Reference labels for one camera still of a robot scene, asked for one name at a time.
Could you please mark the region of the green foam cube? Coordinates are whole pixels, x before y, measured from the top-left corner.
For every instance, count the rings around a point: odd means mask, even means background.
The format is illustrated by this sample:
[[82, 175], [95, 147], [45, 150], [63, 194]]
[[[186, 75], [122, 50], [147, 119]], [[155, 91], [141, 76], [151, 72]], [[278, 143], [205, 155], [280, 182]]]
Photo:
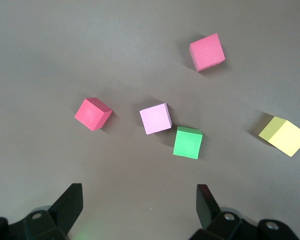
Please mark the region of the green foam cube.
[[203, 133], [196, 128], [178, 126], [173, 155], [197, 160], [199, 158]]

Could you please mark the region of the yellow foam cube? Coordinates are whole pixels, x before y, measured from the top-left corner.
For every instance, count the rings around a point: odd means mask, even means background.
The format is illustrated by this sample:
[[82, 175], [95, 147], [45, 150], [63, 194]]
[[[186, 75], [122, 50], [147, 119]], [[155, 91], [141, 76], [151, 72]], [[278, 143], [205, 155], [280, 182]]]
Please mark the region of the yellow foam cube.
[[284, 118], [274, 116], [258, 136], [289, 157], [300, 149], [300, 128]]

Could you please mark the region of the rose red foam cube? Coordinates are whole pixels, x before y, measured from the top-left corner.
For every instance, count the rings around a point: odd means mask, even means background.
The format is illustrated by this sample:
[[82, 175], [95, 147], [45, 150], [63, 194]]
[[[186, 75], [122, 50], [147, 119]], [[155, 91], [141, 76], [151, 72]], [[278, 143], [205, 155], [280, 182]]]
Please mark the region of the rose red foam cube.
[[217, 33], [191, 43], [189, 51], [197, 72], [216, 66], [226, 59]]

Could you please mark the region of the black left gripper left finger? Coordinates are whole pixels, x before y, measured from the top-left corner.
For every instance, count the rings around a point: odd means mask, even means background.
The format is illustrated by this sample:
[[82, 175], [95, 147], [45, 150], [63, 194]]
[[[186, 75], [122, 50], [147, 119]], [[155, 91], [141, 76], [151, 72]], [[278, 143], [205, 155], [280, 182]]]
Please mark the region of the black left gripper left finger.
[[67, 240], [83, 210], [83, 187], [73, 183], [48, 210], [37, 210], [9, 224], [0, 217], [0, 240]]

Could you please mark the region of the pink foam cube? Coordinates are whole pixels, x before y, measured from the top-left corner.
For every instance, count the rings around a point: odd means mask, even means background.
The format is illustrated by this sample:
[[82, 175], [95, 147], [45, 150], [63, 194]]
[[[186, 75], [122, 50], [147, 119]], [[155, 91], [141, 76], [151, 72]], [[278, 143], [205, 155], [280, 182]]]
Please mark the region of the pink foam cube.
[[139, 111], [147, 135], [168, 130], [172, 120], [166, 102]]

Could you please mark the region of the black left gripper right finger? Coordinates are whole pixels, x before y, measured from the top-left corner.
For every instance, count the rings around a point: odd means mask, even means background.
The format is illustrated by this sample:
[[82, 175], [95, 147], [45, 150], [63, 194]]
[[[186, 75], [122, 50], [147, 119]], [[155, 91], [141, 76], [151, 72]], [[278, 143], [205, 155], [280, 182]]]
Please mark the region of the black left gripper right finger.
[[189, 240], [300, 240], [285, 223], [262, 219], [252, 225], [231, 211], [222, 211], [206, 184], [196, 187], [196, 212], [201, 223]]

